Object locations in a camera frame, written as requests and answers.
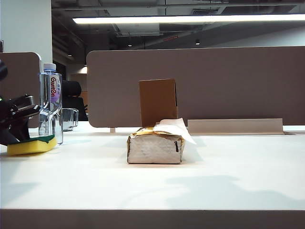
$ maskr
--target cardboard flap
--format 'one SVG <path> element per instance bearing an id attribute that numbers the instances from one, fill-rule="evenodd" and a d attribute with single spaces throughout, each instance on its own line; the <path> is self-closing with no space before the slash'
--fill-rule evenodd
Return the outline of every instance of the cardboard flap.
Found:
<path id="1" fill-rule="evenodd" d="M 142 126 L 178 118 L 174 79 L 139 81 L 139 93 Z"/>

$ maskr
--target white desk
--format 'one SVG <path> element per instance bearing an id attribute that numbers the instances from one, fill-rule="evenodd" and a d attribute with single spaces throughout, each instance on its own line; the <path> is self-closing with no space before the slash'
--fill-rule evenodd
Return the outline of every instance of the white desk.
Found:
<path id="1" fill-rule="evenodd" d="M 75 223 L 72 228 L 94 222 L 91 226 L 107 222 L 105 228 L 116 228 L 130 223 L 119 220 L 127 212 L 134 213 L 128 215 L 132 221 L 140 220 L 145 211 L 149 215 L 141 215 L 143 220 L 158 216 L 154 223 L 161 220 L 160 224 L 175 228 L 186 226 L 187 217 L 202 220 L 193 227 L 202 228 L 212 213 L 225 214 L 219 215 L 222 219 L 242 219 L 240 214 L 252 213 L 241 220 L 246 224 L 259 223 L 257 217 L 268 213 L 273 226 L 284 216 L 287 222 L 305 225 L 305 128 L 285 128 L 293 129 L 296 135 L 195 136 L 197 145 L 186 144 L 181 165 L 129 165 L 127 134 L 105 133 L 108 128 L 93 128 L 87 122 L 65 132 L 63 145 L 40 155 L 7 157 L 2 146 L 2 226 L 17 228 L 14 216 L 19 216 L 21 222 L 30 220 L 29 228 L 39 228 L 42 222 L 34 217 L 39 215 L 50 222 L 48 217 L 54 217 L 44 228 L 63 228 L 56 224 L 60 223 L 57 217 Z M 111 215 L 112 210 L 123 211 Z M 232 216 L 234 210 L 240 210 L 239 215 Z M 97 214 L 96 218 L 92 215 L 88 221 L 80 216 L 89 217 L 88 212 Z M 176 225 L 179 219 L 183 223 Z"/>

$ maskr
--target black office chair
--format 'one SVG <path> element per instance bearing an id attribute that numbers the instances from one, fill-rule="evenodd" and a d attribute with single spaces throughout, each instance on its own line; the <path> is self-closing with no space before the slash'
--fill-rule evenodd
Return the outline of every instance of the black office chair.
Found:
<path id="1" fill-rule="evenodd" d="M 86 110 L 88 105 L 84 105 L 81 95 L 81 86 L 77 81 L 62 81 L 62 107 L 75 108 L 79 111 L 78 120 L 87 121 Z"/>

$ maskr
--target clear glass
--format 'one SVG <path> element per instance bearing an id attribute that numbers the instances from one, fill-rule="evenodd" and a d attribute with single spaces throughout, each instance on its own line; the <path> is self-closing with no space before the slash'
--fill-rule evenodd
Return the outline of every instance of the clear glass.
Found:
<path id="1" fill-rule="evenodd" d="M 39 136 L 55 135 L 62 144 L 62 93 L 61 74 L 52 70 L 40 73 L 40 121 Z"/>
<path id="2" fill-rule="evenodd" d="M 78 126 L 78 110 L 74 108 L 62 109 L 63 131 L 72 131 Z"/>

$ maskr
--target sponge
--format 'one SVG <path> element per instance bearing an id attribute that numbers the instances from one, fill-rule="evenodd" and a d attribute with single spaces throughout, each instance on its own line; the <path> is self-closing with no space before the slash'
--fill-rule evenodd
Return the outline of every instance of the sponge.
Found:
<path id="1" fill-rule="evenodd" d="M 42 153 L 51 150 L 56 144 L 54 135 L 35 137 L 8 145 L 7 153 L 8 155 Z"/>

